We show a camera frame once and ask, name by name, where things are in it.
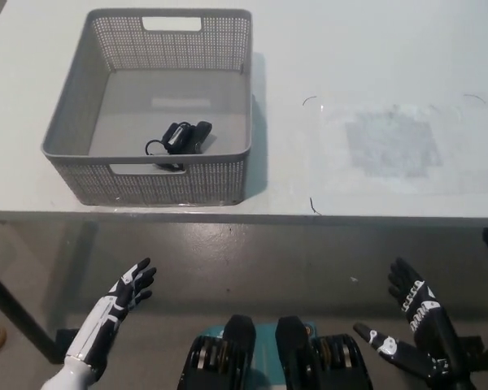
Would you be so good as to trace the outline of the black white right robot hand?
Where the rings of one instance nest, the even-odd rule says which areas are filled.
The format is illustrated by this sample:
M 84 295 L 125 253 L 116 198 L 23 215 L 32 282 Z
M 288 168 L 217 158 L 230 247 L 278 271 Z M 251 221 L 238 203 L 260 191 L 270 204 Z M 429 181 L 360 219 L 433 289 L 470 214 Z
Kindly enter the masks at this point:
M 388 280 L 389 293 L 404 314 L 414 343 L 364 323 L 355 323 L 355 332 L 382 359 L 422 379 L 430 389 L 474 389 L 461 339 L 429 283 L 403 258 L 390 264 Z

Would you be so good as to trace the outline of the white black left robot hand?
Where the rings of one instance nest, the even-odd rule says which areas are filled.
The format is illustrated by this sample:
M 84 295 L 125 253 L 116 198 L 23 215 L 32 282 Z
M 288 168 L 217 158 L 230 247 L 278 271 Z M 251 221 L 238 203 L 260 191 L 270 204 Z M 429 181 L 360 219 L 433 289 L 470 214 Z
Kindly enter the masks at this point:
M 117 337 L 121 323 L 142 301 L 152 295 L 156 268 L 149 258 L 130 267 L 101 296 L 89 312 L 74 337 L 66 356 L 97 371 L 107 364 L 108 354 Z

